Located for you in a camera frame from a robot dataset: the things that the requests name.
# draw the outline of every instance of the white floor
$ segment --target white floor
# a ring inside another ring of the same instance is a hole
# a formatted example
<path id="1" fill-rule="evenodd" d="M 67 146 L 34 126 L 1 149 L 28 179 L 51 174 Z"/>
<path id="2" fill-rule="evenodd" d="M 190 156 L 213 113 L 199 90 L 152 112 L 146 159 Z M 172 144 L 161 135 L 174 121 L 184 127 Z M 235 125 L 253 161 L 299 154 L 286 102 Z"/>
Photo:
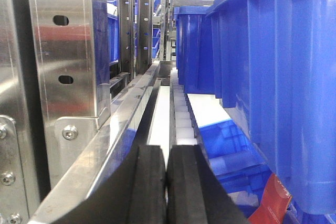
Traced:
<path id="1" fill-rule="evenodd" d="M 229 119 L 219 99 L 209 94 L 188 94 L 198 127 Z"/>
<path id="2" fill-rule="evenodd" d="M 170 87 L 161 86 L 153 115 L 152 131 L 149 137 L 150 145 L 159 145 L 163 151 L 165 163 L 169 156 L 169 103 Z M 198 127 L 227 120 L 230 117 L 219 105 L 219 99 L 214 95 L 189 94 Z"/>
<path id="3" fill-rule="evenodd" d="M 169 156 L 169 89 L 169 86 L 160 87 L 148 141 L 149 145 L 161 146 L 166 166 Z"/>

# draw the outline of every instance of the metal upright post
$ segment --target metal upright post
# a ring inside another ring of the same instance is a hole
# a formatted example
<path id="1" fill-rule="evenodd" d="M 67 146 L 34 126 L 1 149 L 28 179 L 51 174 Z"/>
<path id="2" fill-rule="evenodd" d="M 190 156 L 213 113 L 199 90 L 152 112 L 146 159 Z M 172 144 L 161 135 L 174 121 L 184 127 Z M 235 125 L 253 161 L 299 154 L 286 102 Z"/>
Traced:
<path id="1" fill-rule="evenodd" d="M 134 78 L 134 1 L 118 0 L 120 71 L 130 73 Z"/>
<path id="2" fill-rule="evenodd" d="M 174 0 L 170 0 L 169 12 L 168 12 L 168 21 L 169 21 L 169 33 L 167 36 L 167 44 L 166 44 L 166 58 L 167 60 L 172 59 L 172 35 L 173 35 L 173 18 L 174 18 Z"/>
<path id="3" fill-rule="evenodd" d="M 160 23 L 161 23 L 161 38 L 160 38 L 160 55 L 159 59 L 164 60 L 166 59 L 166 23 L 168 21 L 167 19 L 167 6 L 169 6 L 169 0 L 161 0 L 161 17 L 160 17 Z"/>
<path id="4" fill-rule="evenodd" d="M 106 0 L 29 0 L 54 187 L 110 116 Z"/>
<path id="5" fill-rule="evenodd" d="M 50 191 L 28 0 L 0 0 L 0 223 L 27 223 Z"/>
<path id="6" fill-rule="evenodd" d="M 136 73 L 144 74 L 152 64 L 153 0 L 138 0 Z"/>

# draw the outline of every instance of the metal bracket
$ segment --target metal bracket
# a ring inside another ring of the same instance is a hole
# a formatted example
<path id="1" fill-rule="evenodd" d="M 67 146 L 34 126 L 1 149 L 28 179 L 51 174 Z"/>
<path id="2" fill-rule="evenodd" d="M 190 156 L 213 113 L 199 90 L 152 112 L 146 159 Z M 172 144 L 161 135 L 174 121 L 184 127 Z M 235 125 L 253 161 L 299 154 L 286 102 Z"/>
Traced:
<path id="1" fill-rule="evenodd" d="M 0 129 L 0 223 L 26 223 L 29 217 L 15 120 L 0 115 Z"/>
<path id="2" fill-rule="evenodd" d="M 109 114 L 105 108 L 98 118 L 62 117 L 55 123 L 59 143 L 59 166 L 64 174 L 102 127 Z"/>

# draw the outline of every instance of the screw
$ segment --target screw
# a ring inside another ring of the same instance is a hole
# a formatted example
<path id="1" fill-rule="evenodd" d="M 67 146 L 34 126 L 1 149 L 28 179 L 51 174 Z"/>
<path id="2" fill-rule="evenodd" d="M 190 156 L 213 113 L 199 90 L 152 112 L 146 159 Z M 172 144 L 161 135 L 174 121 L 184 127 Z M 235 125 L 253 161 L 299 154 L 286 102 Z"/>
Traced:
<path id="1" fill-rule="evenodd" d="M 9 224 L 20 224 L 22 222 L 22 217 L 20 216 L 20 214 L 12 214 L 8 218 L 8 222 Z"/>
<path id="2" fill-rule="evenodd" d="M 63 129 L 62 135 L 66 140 L 74 140 L 78 136 L 78 130 L 75 126 L 68 125 Z"/>
<path id="3" fill-rule="evenodd" d="M 1 183 L 5 186 L 11 186 L 15 182 L 15 176 L 13 173 L 1 174 Z"/>
<path id="4" fill-rule="evenodd" d="M 4 125 L 0 124 L 0 139 L 4 139 L 7 136 L 7 129 Z"/>

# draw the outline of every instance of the storage shelf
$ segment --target storage shelf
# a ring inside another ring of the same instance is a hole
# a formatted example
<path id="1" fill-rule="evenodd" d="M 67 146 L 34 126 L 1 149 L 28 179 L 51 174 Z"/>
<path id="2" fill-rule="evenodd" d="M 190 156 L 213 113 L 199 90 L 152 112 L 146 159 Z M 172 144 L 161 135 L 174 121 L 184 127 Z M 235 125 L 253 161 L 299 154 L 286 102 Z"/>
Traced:
<path id="1" fill-rule="evenodd" d="M 214 4 L 213 0 L 173 0 L 173 6 L 184 6 L 184 5 L 192 5 L 192 6 L 211 6 Z"/>

